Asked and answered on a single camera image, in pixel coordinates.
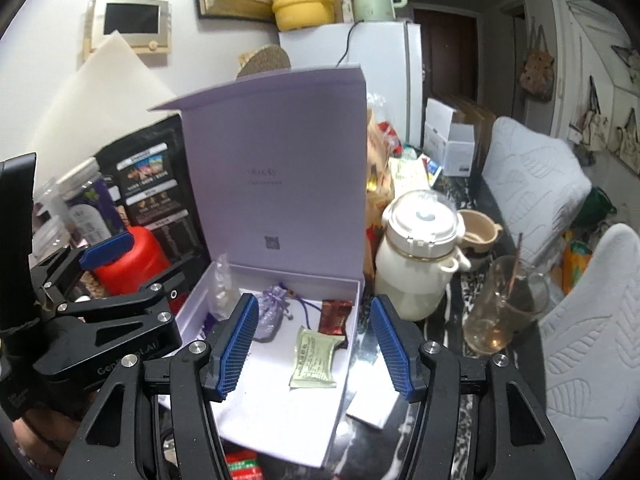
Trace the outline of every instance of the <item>beige bowl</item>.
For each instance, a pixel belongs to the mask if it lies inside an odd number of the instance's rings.
[[[502,232],[502,226],[472,209],[461,209],[458,213],[462,216],[466,229],[460,248],[471,248],[478,254],[490,251]]]

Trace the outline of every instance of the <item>purple box lid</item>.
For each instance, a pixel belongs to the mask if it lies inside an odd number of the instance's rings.
[[[362,280],[367,100],[360,68],[261,73],[178,98],[212,258]]]

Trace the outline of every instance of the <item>black package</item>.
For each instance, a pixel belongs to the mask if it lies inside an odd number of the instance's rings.
[[[191,252],[207,255],[180,115],[108,144],[95,158],[116,206],[132,225],[149,229],[172,262]]]

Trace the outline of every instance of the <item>light green wrapper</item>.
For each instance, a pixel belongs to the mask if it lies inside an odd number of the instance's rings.
[[[325,335],[301,326],[296,339],[295,368],[289,386],[335,388],[331,365],[335,347],[343,341],[343,335]]]

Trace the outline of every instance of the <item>dark red wrapper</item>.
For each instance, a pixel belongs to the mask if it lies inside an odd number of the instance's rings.
[[[343,335],[344,341],[337,348],[347,348],[349,346],[346,325],[352,308],[353,303],[351,301],[322,300],[318,332],[327,335]]]

